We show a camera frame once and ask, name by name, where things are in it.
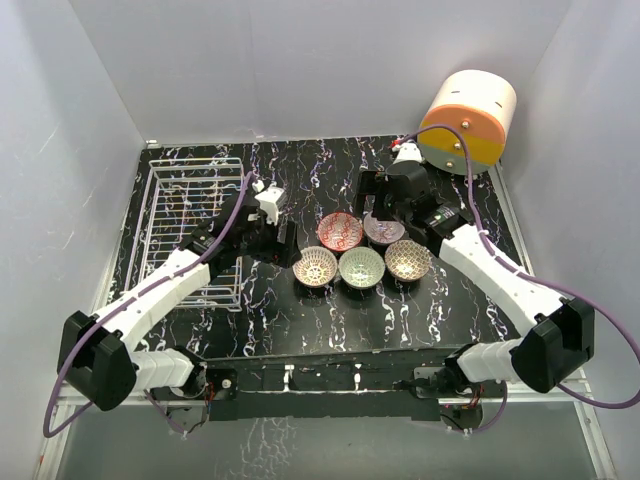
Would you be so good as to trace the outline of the pink spoked patterned bowl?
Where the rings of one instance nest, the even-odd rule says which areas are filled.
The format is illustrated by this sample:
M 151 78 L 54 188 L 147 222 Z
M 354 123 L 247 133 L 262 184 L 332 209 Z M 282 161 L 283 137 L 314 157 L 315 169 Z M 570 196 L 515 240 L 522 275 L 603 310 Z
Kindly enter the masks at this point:
M 301 251 L 301 258 L 293 265 L 296 279 L 310 288 L 322 287 L 333 281 L 338 271 L 334 254 L 320 246 L 311 246 Z

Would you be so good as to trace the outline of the red patterned bowl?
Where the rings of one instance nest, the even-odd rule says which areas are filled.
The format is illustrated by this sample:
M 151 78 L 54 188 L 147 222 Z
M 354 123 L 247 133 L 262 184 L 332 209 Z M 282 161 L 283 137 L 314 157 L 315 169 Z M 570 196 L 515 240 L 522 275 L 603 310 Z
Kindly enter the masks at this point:
M 333 252 L 345 252 L 357 247 L 364 231 L 361 221 L 346 212 L 334 212 L 325 216 L 316 230 L 321 244 Z

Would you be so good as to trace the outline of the green patterned bowl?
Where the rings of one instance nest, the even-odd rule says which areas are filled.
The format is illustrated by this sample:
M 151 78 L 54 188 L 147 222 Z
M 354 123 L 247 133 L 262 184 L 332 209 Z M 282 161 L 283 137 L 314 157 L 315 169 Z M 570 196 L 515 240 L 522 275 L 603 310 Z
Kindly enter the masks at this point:
M 355 247 L 346 251 L 338 262 L 341 279 L 348 286 L 359 290 L 375 287 L 384 276 L 385 269 L 383 258 L 368 247 Z

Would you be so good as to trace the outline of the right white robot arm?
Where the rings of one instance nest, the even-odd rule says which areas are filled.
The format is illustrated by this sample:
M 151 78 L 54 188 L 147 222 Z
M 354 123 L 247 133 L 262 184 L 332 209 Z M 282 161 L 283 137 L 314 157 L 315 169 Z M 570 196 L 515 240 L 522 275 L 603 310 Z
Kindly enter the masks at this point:
M 490 380 L 521 381 L 547 393 L 592 358 L 593 308 L 524 279 L 497 247 L 485 248 L 469 210 L 430 194 L 420 163 L 361 171 L 355 214 L 362 214 L 368 197 L 374 199 L 376 219 L 401 223 L 413 241 L 471 280 L 519 333 L 514 341 L 472 344 L 450 357 L 445 381 L 453 394 L 469 396 Z

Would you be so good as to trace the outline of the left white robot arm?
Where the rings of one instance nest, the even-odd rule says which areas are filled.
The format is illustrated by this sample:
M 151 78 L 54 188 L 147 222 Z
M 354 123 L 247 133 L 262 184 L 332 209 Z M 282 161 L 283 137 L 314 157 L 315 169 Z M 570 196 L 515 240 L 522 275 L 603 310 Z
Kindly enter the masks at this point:
M 207 376 L 199 359 L 177 347 L 159 352 L 136 348 L 182 301 L 235 266 L 238 258 L 288 268 L 299 260 L 297 226 L 279 217 L 285 192 L 233 195 L 220 214 L 185 236 L 167 260 L 117 301 L 92 315 L 80 311 L 64 323 L 57 371 L 102 411 L 131 393 L 169 387 L 186 399 L 200 396 Z

